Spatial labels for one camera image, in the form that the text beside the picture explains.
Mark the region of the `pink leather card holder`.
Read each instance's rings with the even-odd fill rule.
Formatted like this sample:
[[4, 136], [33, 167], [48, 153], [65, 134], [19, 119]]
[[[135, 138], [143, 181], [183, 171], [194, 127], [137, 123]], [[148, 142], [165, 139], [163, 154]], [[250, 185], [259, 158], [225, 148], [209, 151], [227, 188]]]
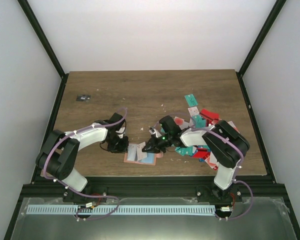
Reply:
[[164, 154], [161, 153], [151, 153], [143, 152], [142, 148], [146, 146], [145, 142], [139, 144], [130, 143], [127, 148], [127, 152], [124, 155], [125, 163], [140, 164], [140, 165], [150, 165], [154, 166], [158, 158], [162, 158]]

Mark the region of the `white floral VIP card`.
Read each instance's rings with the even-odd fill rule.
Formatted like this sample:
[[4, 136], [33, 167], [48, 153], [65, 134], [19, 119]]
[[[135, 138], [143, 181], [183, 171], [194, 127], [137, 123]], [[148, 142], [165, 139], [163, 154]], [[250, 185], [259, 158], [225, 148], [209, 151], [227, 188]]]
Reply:
[[130, 143], [127, 148], [126, 160], [128, 162], [135, 162], [138, 160], [137, 157], [137, 144]]

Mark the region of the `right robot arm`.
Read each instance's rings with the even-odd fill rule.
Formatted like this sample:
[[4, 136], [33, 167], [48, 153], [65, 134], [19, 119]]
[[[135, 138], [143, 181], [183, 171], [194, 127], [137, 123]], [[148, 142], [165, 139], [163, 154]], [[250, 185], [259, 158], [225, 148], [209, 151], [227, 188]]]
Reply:
[[154, 127], [149, 129], [151, 137], [142, 148], [143, 153], [165, 153], [167, 148], [208, 146], [210, 155], [216, 159], [218, 169], [212, 188], [213, 198], [219, 202], [230, 196], [229, 187], [235, 182], [237, 168], [241, 166], [250, 144], [227, 121], [219, 120], [206, 127], [187, 127], [181, 129], [175, 120], [167, 115], [159, 120], [163, 128], [161, 135]]

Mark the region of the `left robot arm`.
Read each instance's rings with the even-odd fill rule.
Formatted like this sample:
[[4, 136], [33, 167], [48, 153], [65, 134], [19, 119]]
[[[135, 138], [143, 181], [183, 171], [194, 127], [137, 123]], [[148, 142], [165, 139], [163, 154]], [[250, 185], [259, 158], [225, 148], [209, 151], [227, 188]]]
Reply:
[[129, 138], [125, 134], [126, 117], [114, 113], [110, 119], [98, 120], [79, 130], [52, 131], [37, 158], [36, 166], [47, 179], [65, 184], [74, 191], [79, 201], [87, 202], [92, 196], [88, 180], [75, 169], [78, 152], [99, 143], [102, 150], [122, 154], [128, 149]]

